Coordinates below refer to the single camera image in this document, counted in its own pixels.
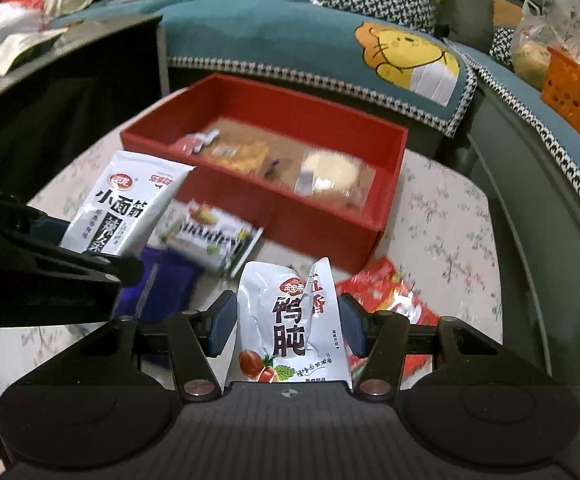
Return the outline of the white duck gizzard snack packet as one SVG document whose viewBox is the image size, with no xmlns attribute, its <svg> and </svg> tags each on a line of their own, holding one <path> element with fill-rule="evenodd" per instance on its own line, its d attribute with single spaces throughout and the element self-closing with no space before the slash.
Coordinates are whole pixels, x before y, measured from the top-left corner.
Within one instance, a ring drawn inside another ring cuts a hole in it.
<svg viewBox="0 0 580 480">
<path fill-rule="evenodd" d="M 251 261 L 237 292 L 235 351 L 227 382 L 352 382 L 330 261 L 301 278 Z"/>
</svg>

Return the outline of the round bread in clear wrap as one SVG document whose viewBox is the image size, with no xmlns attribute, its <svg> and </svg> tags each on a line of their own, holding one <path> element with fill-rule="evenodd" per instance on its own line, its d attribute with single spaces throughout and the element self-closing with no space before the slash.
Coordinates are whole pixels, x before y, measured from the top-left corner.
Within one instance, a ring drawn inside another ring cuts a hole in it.
<svg viewBox="0 0 580 480">
<path fill-rule="evenodd" d="M 365 206 L 377 170 L 360 158 L 313 148 L 303 155 L 293 191 L 339 209 Z"/>
</svg>

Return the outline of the clear plastic bag with fruit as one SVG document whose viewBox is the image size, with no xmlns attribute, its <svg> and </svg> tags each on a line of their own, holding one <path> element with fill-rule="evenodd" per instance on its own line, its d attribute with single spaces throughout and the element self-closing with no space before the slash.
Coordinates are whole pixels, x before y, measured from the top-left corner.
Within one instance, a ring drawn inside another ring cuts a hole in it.
<svg viewBox="0 0 580 480">
<path fill-rule="evenodd" d="M 541 90 L 547 82 L 553 50 L 580 65 L 580 0 L 524 2 L 510 47 L 515 75 Z"/>
</svg>

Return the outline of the green white Kaprons wafer pack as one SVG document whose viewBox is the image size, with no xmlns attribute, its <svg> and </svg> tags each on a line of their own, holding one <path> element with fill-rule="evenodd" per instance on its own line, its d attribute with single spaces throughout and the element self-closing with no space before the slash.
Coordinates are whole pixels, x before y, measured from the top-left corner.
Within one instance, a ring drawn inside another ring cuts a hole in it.
<svg viewBox="0 0 580 480">
<path fill-rule="evenodd" d="M 264 229 L 216 206 L 195 200 L 183 204 L 179 216 L 160 239 L 205 271 L 222 278 L 235 278 Z"/>
</svg>

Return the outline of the small red white packet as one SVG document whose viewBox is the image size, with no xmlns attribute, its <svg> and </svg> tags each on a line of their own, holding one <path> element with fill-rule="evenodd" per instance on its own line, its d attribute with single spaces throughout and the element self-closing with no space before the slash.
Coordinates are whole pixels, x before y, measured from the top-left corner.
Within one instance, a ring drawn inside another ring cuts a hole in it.
<svg viewBox="0 0 580 480">
<path fill-rule="evenodd" d="M 220 131 L 218 129 L 213 129 L 209 132 L 187 133 L 168 148 L 177 154 L 200 154 L 203 148 L 210 146 L 219 137 L 219 134 Z"/>
</svg>

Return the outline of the blue wafer biscuit packet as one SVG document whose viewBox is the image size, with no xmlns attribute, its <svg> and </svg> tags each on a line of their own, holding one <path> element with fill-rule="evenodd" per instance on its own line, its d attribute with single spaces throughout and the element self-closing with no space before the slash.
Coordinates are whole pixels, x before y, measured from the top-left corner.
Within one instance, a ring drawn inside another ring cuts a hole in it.
<svg viewBox="0 0 580 480">
<path fill-rule="evenodd" d="M 145 247 L 140 254 L 144 273 L 139 283 L 122 289 L 112 318 L 130 316 L 141 323 L 159 323 L 190 304 L 203 270 L 174 250 Z"/>
</svg>

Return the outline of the teal side sofa cover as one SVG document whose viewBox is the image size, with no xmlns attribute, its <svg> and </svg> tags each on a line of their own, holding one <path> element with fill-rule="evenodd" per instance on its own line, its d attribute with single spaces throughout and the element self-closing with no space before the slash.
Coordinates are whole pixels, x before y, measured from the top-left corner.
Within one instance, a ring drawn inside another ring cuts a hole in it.
<svg viewBox="0 0 580 480">
<path fill-rule="evenodd" d="M 445 44 L 473 68 L 480 82 L 494 92 L 516 117 L 536 131 L 580 200 L 580 134 L 544 104 L 536 89 L 489 55 L 449 39 Z"/>
</svg>

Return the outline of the red printed snack packet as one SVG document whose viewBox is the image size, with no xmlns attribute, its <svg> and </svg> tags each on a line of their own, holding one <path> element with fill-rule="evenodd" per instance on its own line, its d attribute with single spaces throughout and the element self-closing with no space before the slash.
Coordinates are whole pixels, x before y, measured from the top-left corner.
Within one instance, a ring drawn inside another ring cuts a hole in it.
<svg viewBox="0 0 580 480">
<path fill-rule="evenodd" d="M 397 269 L 387 257 L 378 258 L 351 278 L 335 284 L 337 299 L 340 300 L 340 317 L 349 371 L 357 384 L 367 359 L 356 356 L 353 345 L 357 344 L 361 328 L 353 308 L 342 299 L 351 295 L 357 304 L 368 313 L 380 311 L 397 312 L 411 324 L 436 326 L 438 316 L 427 307 L 414 281 Z"/>
</svg>

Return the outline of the white plastic bag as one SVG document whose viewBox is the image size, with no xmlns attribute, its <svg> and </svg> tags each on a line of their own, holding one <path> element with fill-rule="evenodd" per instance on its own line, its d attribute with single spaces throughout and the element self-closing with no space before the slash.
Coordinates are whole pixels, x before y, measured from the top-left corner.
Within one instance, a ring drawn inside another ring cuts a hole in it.
<svg viewBox="0 0 580 480">
<path fill-rule="evenodd" d="M 0 77 L 51 48 L 66 28 L 49 29 L 43 0 L 0 3 Z"/>
</svg>

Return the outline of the golden pastry in clear wrap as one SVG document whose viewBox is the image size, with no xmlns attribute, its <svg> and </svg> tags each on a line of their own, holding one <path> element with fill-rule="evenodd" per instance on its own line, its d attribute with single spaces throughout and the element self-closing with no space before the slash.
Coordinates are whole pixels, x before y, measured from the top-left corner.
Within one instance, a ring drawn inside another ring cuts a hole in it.
<svg viewBox="0 0 580 480">
<path fill-rule="evenodd" d="M 258 174 L 270 152 L 269 145 L 262 140 L 249 140 L 239 136 L 217 136 L 202 148 L 200 156 L 240 174 Z"/>
</svg>

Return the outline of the white noodle gluten snack packet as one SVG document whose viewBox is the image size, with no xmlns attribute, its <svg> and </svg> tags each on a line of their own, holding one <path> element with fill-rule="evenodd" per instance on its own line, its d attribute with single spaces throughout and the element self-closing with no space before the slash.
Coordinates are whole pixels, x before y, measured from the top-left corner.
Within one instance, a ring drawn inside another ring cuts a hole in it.
<svg viewBox="0 0 580 480">
<path fill-rule="evenodd" d="M 192 170 L 147 154 L 115 152 L 60 246 L 79 254 L 138 256 Z"/>
</svg>

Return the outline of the teal lion sofa cover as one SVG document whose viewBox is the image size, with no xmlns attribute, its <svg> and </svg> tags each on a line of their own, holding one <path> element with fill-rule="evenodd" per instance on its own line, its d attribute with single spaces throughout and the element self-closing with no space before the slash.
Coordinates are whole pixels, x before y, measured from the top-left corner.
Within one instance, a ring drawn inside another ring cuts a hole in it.
<svg viewBox="0 0 580 480">
<path fill-rule="evenodd" d="M 294 82 L 377 104 L 454 136 L 477 78 L 424 32 L 311 0 L 101 0 L 54 27 L 160 16 L 167 62 Z"/>
</svg>

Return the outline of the red rectangular storage box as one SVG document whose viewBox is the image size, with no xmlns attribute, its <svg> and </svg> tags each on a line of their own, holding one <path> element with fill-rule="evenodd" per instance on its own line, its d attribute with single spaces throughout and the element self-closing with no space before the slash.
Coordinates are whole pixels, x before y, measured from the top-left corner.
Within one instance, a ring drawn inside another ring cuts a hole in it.
<svg viewBox="0 0 580 480">
<path fill-rule="evenodd" d="M 327 257 L 355 273 L 372 257 L 386 229 L 408 131 L 341 104 L 262 82 L 212 75 L 162 101 L 121 133 L 124 148 L 193 166 L 177 198 L 224 209 L 264 229 L 296 252 Z M 168 147 L 187 133 L 262 140 L 270 148 L 258 174 L 240 174 Z M 313 148 L 360 158 L 377 170 L 365 206 L 339 209 L 299 196 L 299 164 Z"/>
</svg>

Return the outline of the green sofa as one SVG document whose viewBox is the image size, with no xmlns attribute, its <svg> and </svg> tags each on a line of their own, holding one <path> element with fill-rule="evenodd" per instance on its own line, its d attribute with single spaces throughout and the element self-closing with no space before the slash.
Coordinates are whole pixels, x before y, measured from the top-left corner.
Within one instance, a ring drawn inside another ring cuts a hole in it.
<svg viewBox="0 0 580 480">
<path fill-rule="evenodd" d="M 311 1 L 329 6 L 328 0 Z M 474 25 L 489 18 L 493 6 L 492 0 L 468 0 L 464 9 L 454 10 L 448 0 L 440 0 L 434 32 L 427 35 L 443 44 L 449 39 L 478 50 L 454 34 L 454 22 Z M 186 76 L 220 73 L 171 68 Z M 494 191 L 524 258 L 527 279 L 535 293 L 536 332 L 544 358 L 555 377 L 580 382 L 580 200 L 536 131 L 476 78 L 473 100 L 454 136 L 388 111 L 409 129 L 410 141 L 419 152 L 440 153 L 458 136 L 471 140 L 476 154 L 473 174 Z"/>
</svg>

